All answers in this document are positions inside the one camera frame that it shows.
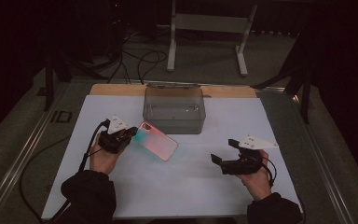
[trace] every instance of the smartphone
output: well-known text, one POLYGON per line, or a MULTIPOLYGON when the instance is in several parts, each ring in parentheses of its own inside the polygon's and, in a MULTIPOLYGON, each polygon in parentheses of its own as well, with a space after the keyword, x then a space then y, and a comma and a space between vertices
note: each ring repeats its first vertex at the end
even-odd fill
POLYGON ((150 123, 144 121, 139 126, 134 140, 147 148, 163 161, 167 161, 178 148, 178 143, 150 123))

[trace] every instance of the person's left hand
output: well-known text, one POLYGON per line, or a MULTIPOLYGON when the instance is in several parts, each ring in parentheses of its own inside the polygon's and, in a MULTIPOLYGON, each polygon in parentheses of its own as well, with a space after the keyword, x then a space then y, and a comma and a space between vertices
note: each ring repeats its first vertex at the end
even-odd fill
MULTIPOLYGON (((263 149, 259 150, 264 165, 267 166, 269 154, 263 149)), ((237 175, 242 184, 249 190, 255 201, 260 201, 271 195, 269 174, 264 167, 261 167, 255 174, 237 175)))
POLYGON ((89 156, 89 168, 92 171, 109 175, 115 168, 118 157, 124 151, 124 148, 117 154, 107 152, 98 145, 99 139, 100 135, 98 134, 94 146, 92 146, 89 151, 89 154, 92 154, 89 156))

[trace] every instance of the white table surface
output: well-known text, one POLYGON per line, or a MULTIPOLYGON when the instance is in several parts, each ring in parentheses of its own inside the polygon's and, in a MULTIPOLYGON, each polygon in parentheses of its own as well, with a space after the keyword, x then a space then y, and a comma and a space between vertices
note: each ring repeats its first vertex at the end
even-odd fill
MULTIPOLYGON (((168 161, 132 140, 121 154, 110 179, 117 194, 116 218, 221 217, 245 215, 252 197, 241 181, 222 175, 210 154, 236 160, 239 151, 227 144, 251 134, 275 143, 269 121, 257 98, 205 98, 206 119, 201 134, 170 134, 179 147, 168 161)), ((130 127, 143 121, 143 96, 87 96, 62 158, 42 218, 51 218, 65 198, 61 184, 77 172, 98 124, 113 114, 130 127)), ((278 175, 272 188, 299 204, 279 149, 266 149, 278 175)))

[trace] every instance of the black jacket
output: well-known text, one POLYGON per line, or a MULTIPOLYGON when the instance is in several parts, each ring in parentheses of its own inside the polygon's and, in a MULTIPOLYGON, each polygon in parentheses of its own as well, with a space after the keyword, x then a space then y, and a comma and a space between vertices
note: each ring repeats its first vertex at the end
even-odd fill
MULTIPOLYGON (((116 192, 108 175, 89 170, 77 173, 62 184, 61 191, 71 205, 54 223, 112 223, 116 192)), ((298 205, 278 193, 248 206, 249 224, 295 224, 301 220, 298 205)))

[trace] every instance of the clear plastic container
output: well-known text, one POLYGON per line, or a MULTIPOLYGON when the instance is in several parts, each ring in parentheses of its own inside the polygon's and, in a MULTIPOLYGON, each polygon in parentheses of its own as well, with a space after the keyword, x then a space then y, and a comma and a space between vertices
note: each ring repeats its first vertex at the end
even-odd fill
POLYGON ((199 86, 148 86, 145 90, 144 120, 164 133, 201 133, 205 117, 199 86))

